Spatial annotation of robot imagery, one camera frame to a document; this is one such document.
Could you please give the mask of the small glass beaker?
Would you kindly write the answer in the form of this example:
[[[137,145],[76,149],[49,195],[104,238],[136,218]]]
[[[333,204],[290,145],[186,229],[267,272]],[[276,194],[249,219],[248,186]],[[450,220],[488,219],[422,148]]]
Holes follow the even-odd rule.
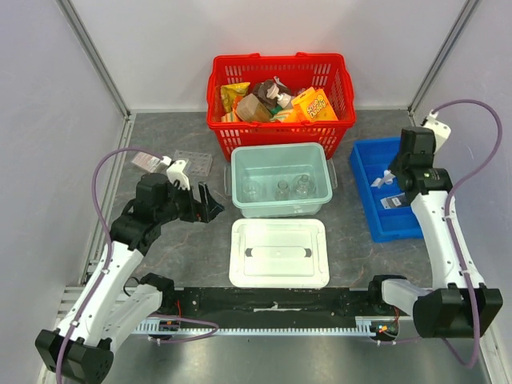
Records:
[[[242,196],[245,202],[258,202],[262,193],[262,186],[259,182],[251,179],[244,181],[242,185]]]

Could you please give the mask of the white bin lid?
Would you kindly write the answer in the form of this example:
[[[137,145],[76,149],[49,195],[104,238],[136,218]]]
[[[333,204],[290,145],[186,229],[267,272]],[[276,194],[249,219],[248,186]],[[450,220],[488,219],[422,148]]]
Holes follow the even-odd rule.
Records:
[[[231,284],[320,289],[330,280],[326,229],[317,219],[244,218],[231,229]]]

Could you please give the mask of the small glass vial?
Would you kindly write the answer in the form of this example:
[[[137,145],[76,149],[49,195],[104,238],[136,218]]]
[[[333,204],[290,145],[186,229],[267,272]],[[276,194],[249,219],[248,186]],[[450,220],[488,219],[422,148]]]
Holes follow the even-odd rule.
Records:
[[[274,197],[276,201],[286,201],[290,196],[289,184],[286,180],[280,180],[276,185]]]

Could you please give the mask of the black powder sachet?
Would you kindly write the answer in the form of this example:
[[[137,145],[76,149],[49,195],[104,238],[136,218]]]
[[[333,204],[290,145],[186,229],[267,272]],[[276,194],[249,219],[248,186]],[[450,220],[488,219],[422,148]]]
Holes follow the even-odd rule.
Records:
[[[385,210],[403,208],[409,205],[404,193],[384,197],[380,200],[380,203]]]

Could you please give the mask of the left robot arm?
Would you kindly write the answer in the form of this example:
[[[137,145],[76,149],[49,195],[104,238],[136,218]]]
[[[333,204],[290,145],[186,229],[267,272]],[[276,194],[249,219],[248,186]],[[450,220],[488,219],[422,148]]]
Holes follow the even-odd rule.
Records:
[[[115,303],[165,224],[208,223],[223,212],[205,183],[199,183],[198,190],[200,199],[195,200],[181,176],[141,177],[134,199],[107,227],[100,262],[78,300],[56,330],[42,330],[36,338],[36,349],[57,382],[103,382],[117,349],[137,326],[155,312],[168,314],[175,308],[173,280],[156,274],[142,278],[123,304]]]

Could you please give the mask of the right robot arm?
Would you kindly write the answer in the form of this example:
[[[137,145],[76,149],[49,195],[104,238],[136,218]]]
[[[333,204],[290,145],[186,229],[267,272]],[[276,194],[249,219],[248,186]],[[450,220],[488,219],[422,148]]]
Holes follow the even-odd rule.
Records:
[[[399,275],[376,275],[366,304],[378,315],[393,307],[408,314],[422,338],[477,338],[495,319],[503,298],[499,289],[486,286],[469,255],[450,176],[447,170],[434,167],[437,148],[432,130],[404,129],[390,163],[390,172],[420,225],[432,287],[419,288]]]

